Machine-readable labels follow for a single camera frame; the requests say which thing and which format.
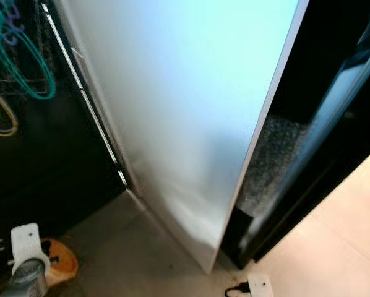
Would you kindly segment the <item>yellow clothes hanger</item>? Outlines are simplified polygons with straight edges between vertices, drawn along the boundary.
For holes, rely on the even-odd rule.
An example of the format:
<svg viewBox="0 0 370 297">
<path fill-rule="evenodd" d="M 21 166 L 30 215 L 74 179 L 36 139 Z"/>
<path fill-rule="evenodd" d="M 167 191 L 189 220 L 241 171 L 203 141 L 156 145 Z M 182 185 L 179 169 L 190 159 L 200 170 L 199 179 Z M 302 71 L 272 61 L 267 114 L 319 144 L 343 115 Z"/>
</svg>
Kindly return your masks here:
<svg viewBox="0 0 370 297">
<path fill-rule="evenodd" d="M 19 121 L 17 116 L 15 115 L 14 111 L 10 107 L 9 103 L 0 95 L 0 107 L 9 117 L 9 121 L 12 124 L 10 128 L 0 128 L 0 136 L 1 137 L 10 137 L 14 136 L 17 131 L 19 130 Z"/>
</svg>

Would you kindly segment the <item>black cupboard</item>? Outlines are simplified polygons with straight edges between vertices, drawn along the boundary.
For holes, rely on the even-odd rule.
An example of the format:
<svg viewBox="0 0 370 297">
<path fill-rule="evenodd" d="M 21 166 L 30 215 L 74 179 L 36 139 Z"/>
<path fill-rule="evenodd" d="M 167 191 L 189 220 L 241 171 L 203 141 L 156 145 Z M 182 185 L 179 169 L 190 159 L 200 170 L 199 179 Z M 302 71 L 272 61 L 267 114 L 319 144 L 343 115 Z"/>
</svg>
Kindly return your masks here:
<svg viewBox="0 0 370 297">
<path fill-rule="evenodd" d="M 77 225 L 125 189 L 70 76 L 42 2 L 16 0 L 16 5 L 26 34 L 54 73 L 55 96 L 49 100 L 31 97 L 0 63 L 0 95 L 19 121 L 14 136 L 0 136 L 0 281 L 7 279 L 12 268 L 13 227 L 37 223 L 42 238 L 57 238 L 84 258 L 88 241 L 77 234 Z M 54 5 L 64 29 L 64 0 L 54 0 Z M 72 47 L 74 40 L 66 36 Z M 26 48 L 10 48 L 9 56 L 34 91 L 47 90 L 39 65 Z M 0 107 L 0 128 L 10 127 Z"/>
</svg>

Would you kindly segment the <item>black glossy panel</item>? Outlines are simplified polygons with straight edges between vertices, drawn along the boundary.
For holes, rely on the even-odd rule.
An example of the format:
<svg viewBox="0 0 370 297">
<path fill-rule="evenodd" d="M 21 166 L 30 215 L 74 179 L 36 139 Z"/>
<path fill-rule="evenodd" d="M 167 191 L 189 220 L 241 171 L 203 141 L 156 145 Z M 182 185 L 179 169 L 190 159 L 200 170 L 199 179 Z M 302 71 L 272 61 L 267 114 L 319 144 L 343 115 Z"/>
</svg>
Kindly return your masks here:
<svg viewBox="0 0 370 297">
<path fill-rule="evenodd" d="M 260 261 L 370 156 L 370 0 L 304 0 L 221 250 Z"/>
</svg>

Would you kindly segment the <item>silver fridge door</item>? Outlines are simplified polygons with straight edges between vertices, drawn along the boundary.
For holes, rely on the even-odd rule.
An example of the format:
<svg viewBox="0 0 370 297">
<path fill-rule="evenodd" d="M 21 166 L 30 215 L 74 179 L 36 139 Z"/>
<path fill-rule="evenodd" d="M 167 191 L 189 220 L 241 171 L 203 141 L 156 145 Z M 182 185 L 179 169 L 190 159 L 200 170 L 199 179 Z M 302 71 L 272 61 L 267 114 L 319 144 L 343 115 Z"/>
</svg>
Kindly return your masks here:
<svg viewBox="0 0 370 297">
<path fill-rule="evenodd" d="M 131 187 L 212 272 L 309 0 L 56 0 Z"/>
</svg>

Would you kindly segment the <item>chrome rail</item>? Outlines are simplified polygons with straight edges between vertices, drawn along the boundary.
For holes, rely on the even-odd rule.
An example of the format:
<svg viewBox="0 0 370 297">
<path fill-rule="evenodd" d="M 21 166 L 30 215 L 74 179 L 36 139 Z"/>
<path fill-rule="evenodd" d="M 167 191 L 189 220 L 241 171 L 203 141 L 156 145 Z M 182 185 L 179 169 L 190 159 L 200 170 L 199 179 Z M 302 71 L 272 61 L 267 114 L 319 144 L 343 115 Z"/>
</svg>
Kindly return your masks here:
<svg viewBox="0 0 370 297">
<path fill-rule="evenodd" d="M 56 42 L 58 43 L 59 51 L 61 52 L 64 62 L 69 69 L 70 76 L 72 79 L 74 79 L 75 86 L 77 87 L 77 90 L 84 101 L 86 109 L 88 110 L 90 119 L 92 120 L 95 129 L 98 131 L 98 135 L 102 139 L 103 146 L 106 148 L 106 152 L 108 152 L 108 155 L 114 164 L 115 171 L 118 175 L 118 180 L 120 180 L 126 189 L 129 189 L 129 182 L 123 170 L 123 165 L 119 161 L 116 150 L 114 149 L 114 145 L 112 144 L 108 133 L 106 133 L 106 128 L 102 119 L 98 115 L 98 110 L 95 106 L 94 99 L 92 99 L 92 96 L 89 93 L 88 84 L 86 81 L 84 81 L 84 77 L 77 65 L 77 60 L 72 53 L 72 47 L 68 42 L 68 38 L 63 27 L 61 26 L 61 22 L 57 21 L 57 11 L 54 5 L 54 0 L 43 0 L 40 6 L 43 9 L 47 22 L 49 23 L 49 27 L 52 30 Z"/>
</svg>

